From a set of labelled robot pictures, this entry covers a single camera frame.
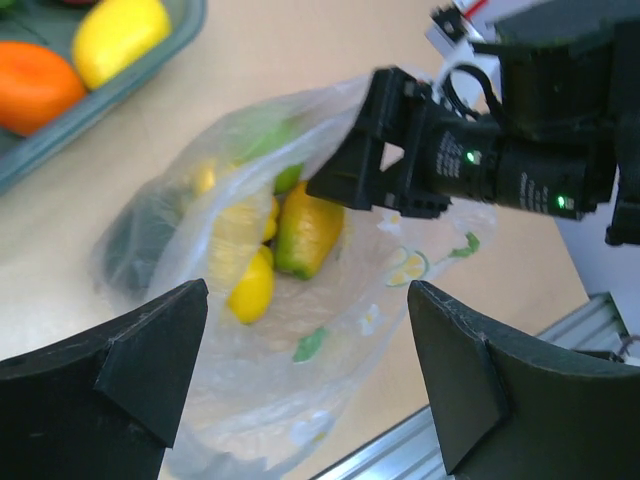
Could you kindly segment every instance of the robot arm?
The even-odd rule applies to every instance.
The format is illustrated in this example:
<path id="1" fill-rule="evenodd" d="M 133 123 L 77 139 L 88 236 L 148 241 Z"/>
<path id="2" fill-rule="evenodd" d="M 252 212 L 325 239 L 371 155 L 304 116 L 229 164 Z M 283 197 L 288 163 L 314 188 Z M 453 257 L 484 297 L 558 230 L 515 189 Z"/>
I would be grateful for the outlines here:
<path id="1" fill-rule="evenodd" d="M 457 197 L 581 220 L 611 200 L 619 170 L 606 242 L 640 245 L 640 72 L 632 53 L 640 4 L 589 0 L 587 8 L 580 0 L 586 13 L 575 18 L 575 3 L 544 3 L 498 22 L 499 42 L 470 42 L 478 58 L 499 60 L 502 102 L 472 64 L 447 67 L 439 84 L 376 70 L 353 129 L 308 193 L 425 219 Z M 455 70 L 479 82 L 487 114 L 458 98 Z M 404 155 L 383 171 L 387 143 Z"/>

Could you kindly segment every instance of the translucent plastic bag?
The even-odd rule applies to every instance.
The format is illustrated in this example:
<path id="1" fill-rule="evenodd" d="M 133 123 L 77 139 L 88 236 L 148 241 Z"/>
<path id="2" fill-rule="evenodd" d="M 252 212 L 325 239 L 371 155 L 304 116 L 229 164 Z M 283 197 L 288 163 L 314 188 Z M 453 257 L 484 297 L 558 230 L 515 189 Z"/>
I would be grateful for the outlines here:
<path id="1" fill-rule="evenodd" d="M 175 477 L 280 478 L 295 467 L 381 357 L 407 312 L 410 281 L 433 279 L 494 231 L 492 208 L 465 201 L 435 221 L 346 211 L 319 273 L 278 274 L 264 318 L 237 321 L 227 299 L 262 243 L 276 177 L 299 164 L 302 178 L 312 175 L 349 131 L 368 85 L 362 76 L 221 118 L 138 192 L 96 248 L 96 275 L 121 311 L 207 280 L 207 327 L 166 455 Z"/>

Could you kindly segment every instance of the table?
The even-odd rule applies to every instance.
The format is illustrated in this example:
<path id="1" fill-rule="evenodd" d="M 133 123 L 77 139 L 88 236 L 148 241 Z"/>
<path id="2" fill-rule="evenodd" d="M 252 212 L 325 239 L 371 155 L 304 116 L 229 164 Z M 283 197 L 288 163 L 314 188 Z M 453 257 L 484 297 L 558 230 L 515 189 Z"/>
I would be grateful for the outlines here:
<path id="1" fill-rule="evenodd" d="M 109 318 L 84 273 L 90 239 L 222 114 L 380 65 L 435 75 L 441 59 L 424 32 L 437 3 L 211 0 L 191 46 L 0 202 L 0 358 Z M 438 286 L 528 333 L 587 300 L 551 219 L 500 210 L 499 225 L 494 242 Z M 405 321 L 334 433 L 288 479 L 309 478 L 427 402 Z"/>

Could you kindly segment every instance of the beige tabletop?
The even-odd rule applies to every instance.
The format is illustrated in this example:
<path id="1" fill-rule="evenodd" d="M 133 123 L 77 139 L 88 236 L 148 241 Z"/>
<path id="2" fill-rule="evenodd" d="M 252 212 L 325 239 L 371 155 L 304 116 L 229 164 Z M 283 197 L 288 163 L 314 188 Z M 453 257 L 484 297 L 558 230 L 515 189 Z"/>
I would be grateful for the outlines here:
<path id="1" fill-rule="evenodd" d="M 108 318 L 84 273 L 96 232 L 225 112 L 388 64 L 435 75 L 424 33 L 434 0 L 211 0 L 197 40 L 0 202 L 0 358 Z M 484 251 L 437 285 L 536 333 L 587 298 L 554 222 L 499 210 Z M 409 324 L 319 450 L 288 478 L 327 467 L 428 402 Z"/>

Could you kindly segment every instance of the plastic bin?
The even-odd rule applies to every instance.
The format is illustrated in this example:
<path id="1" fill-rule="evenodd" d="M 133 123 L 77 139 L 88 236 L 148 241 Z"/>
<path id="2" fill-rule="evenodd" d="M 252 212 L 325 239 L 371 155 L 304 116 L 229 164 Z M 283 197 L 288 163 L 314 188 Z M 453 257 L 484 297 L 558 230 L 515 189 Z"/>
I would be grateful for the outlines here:
<path id="1" fill-rule="evenodd" d="M 173 24 L 173 33 L 163 43 L 34 135 L 25 139 L 0 128 L 0 194 L 94 125 L 195 38 L 204 24 L 207 0 L 163 2 Z M 87 11 L 57 0 L 20 0 L 0 14 L 0 40 L 45 45 L 69 59 L 74 32 Z"/>

